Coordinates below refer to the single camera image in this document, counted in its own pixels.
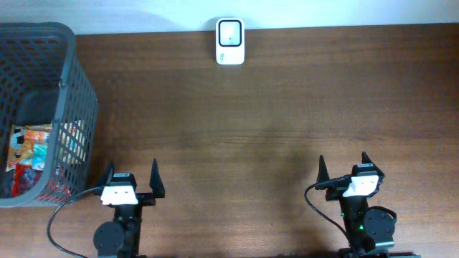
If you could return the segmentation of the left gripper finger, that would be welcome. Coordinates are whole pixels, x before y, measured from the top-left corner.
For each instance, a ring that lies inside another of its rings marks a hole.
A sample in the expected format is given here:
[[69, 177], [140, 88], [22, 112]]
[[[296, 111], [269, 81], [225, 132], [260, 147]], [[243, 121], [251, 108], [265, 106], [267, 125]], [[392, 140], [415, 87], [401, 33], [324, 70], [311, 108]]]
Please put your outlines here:
[[154, 159], [152, 163], [149, 186], [155, 199], [162, 199], [165, 197], [166, 190], [159, 174], [158, 163], [156, 159]]
[[111, 178], [113, 177], [113, 174], [114, 174], [114, 163], [110, 162], [104, 174], [100, 177], [100, 179], [95, 184], [95, 186], [101, 187], [101, 186], [106, 185], [107, 183], [110, 182]]

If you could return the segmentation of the red candy bag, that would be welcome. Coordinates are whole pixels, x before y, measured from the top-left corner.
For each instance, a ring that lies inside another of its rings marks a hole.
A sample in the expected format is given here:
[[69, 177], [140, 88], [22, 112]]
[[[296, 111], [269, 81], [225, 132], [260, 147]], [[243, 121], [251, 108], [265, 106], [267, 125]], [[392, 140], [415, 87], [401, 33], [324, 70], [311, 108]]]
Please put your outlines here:
[[42, 170], [33, 169], [29, 165], [17, 164], [11, 196], [18, 197], [28, 192], [35, 186], [41, 175]]

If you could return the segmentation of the yellow snack bag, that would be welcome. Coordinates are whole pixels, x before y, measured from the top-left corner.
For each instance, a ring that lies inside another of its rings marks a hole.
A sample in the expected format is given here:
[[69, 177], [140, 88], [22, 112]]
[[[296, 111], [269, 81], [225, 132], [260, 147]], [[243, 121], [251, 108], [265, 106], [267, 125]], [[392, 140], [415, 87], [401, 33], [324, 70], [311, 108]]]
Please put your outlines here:
[[13, 125], [11, 129], [6, 172], [14, 170], [17, 164], [43, 171], [52, 125]]

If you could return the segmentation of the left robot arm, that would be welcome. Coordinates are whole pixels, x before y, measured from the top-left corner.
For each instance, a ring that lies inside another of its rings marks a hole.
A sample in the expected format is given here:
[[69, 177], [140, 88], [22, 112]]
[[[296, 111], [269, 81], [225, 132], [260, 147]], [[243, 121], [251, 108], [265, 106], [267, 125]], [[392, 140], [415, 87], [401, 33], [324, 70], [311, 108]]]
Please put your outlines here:
[[132, 173], [116, 173], [110, 163], [97, 182], [95, 192], [101, 203], [114, 209], [113, 219], [101, 224], [93, 235], [93, 244], [99, 257], [140, 257], [143, 208], [155, 206], [157, 199], [166, 195], [157, 161], [153, 161], [149, 179], [150, 191], [138, 193]]

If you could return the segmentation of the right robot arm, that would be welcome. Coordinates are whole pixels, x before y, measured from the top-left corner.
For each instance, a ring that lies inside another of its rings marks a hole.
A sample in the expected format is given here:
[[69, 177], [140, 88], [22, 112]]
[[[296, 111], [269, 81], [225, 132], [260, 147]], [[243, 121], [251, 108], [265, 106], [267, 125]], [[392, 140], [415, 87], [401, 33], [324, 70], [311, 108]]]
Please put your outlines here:
[[389, 209], [368, 204], [379, 192], [385, 175], [366, 153], [350, 174], [331, 178], [325, 159], [319, 157], [318, 176], [314, 189], [324, 190], [327, 201], [338, 201], [349, 247], [339, 250], [340, 257], [388, 257], [394, 246], [397, 215]]

